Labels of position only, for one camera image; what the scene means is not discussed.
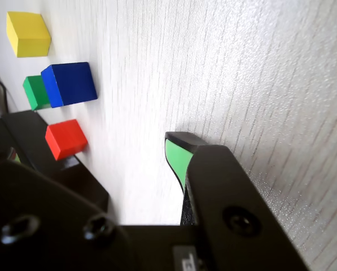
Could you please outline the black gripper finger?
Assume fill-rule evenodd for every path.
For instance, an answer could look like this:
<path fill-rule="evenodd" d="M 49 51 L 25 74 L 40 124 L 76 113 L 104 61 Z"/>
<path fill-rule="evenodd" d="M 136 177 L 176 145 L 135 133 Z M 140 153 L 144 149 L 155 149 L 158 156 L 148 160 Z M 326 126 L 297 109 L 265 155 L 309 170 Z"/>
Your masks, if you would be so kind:
<path fill-rule="evenodd" d="M 97 206 L 0 153 L 0 270 L 136 270 Z"/>

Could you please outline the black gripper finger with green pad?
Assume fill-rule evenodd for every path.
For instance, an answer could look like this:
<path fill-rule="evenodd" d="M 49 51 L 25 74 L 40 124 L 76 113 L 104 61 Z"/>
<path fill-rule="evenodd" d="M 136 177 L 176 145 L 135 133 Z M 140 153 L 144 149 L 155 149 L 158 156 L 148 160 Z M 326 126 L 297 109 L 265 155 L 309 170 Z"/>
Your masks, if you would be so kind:
<path fill-rule="evenodd" d="M 307 269 L 228 147 L 166 132 L 165 156 L 189 196 L 208 269 Z"/>

